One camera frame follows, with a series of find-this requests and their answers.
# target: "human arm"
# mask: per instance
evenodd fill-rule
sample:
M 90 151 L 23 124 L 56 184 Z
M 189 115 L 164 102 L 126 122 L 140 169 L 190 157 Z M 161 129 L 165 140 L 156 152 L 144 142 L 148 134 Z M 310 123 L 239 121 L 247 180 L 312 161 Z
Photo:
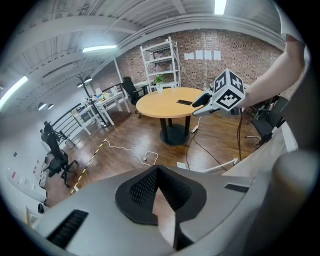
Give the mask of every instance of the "human arm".
M 237 107 L 243 108 L 267 100 L 291 87 L 304 69 L 304 44 L 286 35 L 284 52 L 272 66 L 245 90 L 245 99 Z

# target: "white wall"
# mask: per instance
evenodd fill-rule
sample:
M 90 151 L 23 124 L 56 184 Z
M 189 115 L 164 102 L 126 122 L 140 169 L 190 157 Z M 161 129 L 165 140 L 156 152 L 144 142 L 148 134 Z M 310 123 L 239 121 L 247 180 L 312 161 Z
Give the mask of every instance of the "white wall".
M 7 178 L 8 168 L 34 184 L 37 160 L 43 161 L 46 150 L 41 144 L 40 129 L 44 119 L 37 112 L 0 119 L 0 189 L 13 214 L 24 219 L 26 206 L 37 211 L 38 201 L 14 187 Z
M 81 97 L 86 96 L 83 88 L 68 86 L 46 101 L 47 104 L 54 104 L 52 109 L 45 107 L 41 111 L 26 112 L 0 119 L 0 189 L 1 195 L 4 196 L 16 217 L 24 219 L 26 206 L 37 212 L 39 202 L 8 181 L 8 168 L 37 184 L 33 169 L 37 160 L 43 162 L 47 154 L 40 134 L 40 130 L 44 128 L 44 121 L 55 122 L 61 115 L 80 103 Z

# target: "black table base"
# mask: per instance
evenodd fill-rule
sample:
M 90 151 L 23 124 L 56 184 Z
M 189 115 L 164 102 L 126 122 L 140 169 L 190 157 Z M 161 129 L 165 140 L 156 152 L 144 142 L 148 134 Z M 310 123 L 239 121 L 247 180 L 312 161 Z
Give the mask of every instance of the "black table base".
M 172 124 L 172 119 L 168 118 L 168 126 L 165 118 L 160 118 L 161 123 L 161 140 L 171 146 L 178 146 L 185 143 L 189 138 L 190 118 L 188 115 L 185 117 L 185 125 Z

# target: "ceiling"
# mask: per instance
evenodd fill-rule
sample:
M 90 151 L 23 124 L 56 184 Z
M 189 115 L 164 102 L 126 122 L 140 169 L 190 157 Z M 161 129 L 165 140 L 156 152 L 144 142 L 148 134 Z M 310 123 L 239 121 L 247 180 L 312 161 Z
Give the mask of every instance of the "ceiling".
M 279 48 L 280 19 L 269 0 L 227 0 L 224 15 L 213 15 L 214 0 L 44 0 L 24 18 L 0 63 L 0 97 L 20 78 L 24 84 L 6 103 L 12 115 L 36 110 L 39 102 L 75 75 L 94 76 L 113 56 L 154 37 L 192 28 L 247 33 Z M 83 48 L 118 45 L 82 53 Z

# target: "office chair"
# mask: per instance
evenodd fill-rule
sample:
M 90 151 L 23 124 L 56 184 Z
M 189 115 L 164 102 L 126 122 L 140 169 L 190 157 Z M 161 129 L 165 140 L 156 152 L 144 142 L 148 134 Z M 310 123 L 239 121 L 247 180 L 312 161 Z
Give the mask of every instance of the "office chair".
M 68 155 L 60 149 L 56 138 L 56 132 L 52 129 L 50 124 L 47 124 L 44 127 L 44 134 L 47 136 L 47 144 L 51 149 L 51 154 L 54 156 L 49 166 L 46 168 L 49 169 L 48 176 L 51 178 L 53 175 L 60 173 L 61 169 L 63 169 L 61 178 L 64 179 L 64 185 L 69 188 L 69 185 L 67 184 L 67 174 L 73 173 L 75 176 L 77 175 L 76 172 L 70 170 L 70 167 L 74 163 L 78 164 L 78 162 L 74 160 L 71 164 L 68 164 Z
M 139 99 L 143 97 L 139 96 L 139 92 L 141 92 L 143 89 L 136 90 L 134 83 L 131 81 L 131 77 L 125 76 L 123 78 L 123 83 L 121 84 L 122 88 L 126 91 L 126 93 L 130 96 L 131 98 L 131 104 L 132 105 L 137 105 L 137 102 Z
M 256 119 L 256 116 L 259 112 L 259 110 L 261 109 L 266 109 L 268 110 L 271 106 L 271 104 L 275 103 L 278 99 L 279 99 L 280 96 L 276 95 L 272 98 L 269 98 L 269 99 L 266 99 L 264 101 L 261 101 L 261 102 L 258 102 L 252 106 L 249 107 L 248 110 L 245 110 L 244 112 L 248 115 L 248 119 L 246 121 L 246 124 L 249 124 L 251 121 L 251 117 L 253 119 Z
M 277 127 L 279 128 L 284 122 L 284 118 L 281 114 L 281 110 L 288 103 L 288 100 L 284 97 L 279 97 L 277 102 L 274 104 L 271 110 L 269 109 L 259 109 L 255 118 L 251 121 L 259 136 L 245 136 L 246 139 L 258 139 L 268 141 L 271 139 L 272 130 Z

